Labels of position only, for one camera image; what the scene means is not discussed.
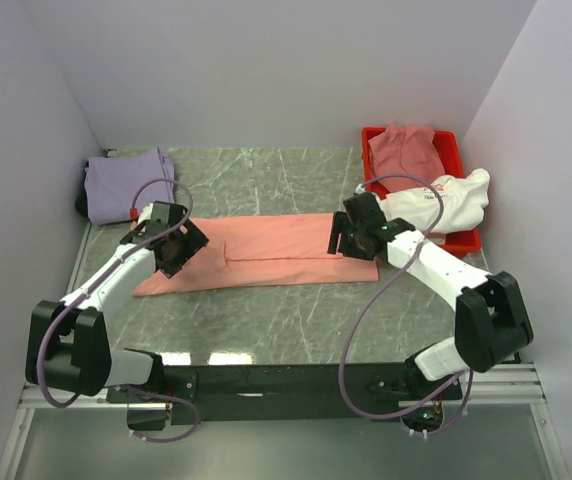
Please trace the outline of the salmon pink t shirt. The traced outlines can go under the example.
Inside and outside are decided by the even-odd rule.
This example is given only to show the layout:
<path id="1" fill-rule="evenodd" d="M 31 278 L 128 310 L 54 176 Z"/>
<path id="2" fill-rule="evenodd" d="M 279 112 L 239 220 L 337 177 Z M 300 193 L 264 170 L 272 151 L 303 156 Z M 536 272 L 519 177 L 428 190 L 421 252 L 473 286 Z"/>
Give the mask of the salmon pink t shirt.
<path id="1" fill-rule="evenodd" d="M 156 272 L 133 295 L 377 281 L 373 260 L 327 253 L 332 219 L 331 213 L 195 218 L 207 246 L 174 276 Z"/>

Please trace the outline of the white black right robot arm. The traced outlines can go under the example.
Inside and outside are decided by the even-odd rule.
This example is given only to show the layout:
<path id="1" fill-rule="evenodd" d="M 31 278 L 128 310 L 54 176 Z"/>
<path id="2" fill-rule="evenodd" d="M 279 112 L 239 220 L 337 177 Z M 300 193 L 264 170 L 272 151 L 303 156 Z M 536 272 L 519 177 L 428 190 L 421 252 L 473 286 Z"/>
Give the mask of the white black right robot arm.
<path id="1" fill-rule="evenodd" d="M 330 254 L 380 259 L 431 289 L 454 311 L 453 334 L 411 355 L 405 362 L 343 364 L 341 390 L 391 392 L 426 399 L 441 383 L 466 371 L 485 373 L 517 354 L 534 339 L 517 280 L 473 267 L 429 241 L 402 218 L 385 217 L 369 192 L 345 200 L 334 213 Z"/>

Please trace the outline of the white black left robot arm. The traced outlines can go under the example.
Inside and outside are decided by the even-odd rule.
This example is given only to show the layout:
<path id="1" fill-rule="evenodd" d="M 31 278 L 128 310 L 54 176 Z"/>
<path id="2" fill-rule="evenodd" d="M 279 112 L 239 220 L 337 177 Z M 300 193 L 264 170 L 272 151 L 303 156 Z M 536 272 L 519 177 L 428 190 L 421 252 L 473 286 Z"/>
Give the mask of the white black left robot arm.
<path id="1" fill-rule="evenodd" d="M 172 277 L 207 245 L 207 236 L 189 216 L 189 209 L 180 204 L 148 205 L 110 259 L 82 286 L 59 301 L 36 305 L 26 354 L 27 382 L 84 396 L 130 385 L 145 402 L 163 395 L 161 356 L 112 349 L 107 324 L 143 281 L 155 273 Z"/>

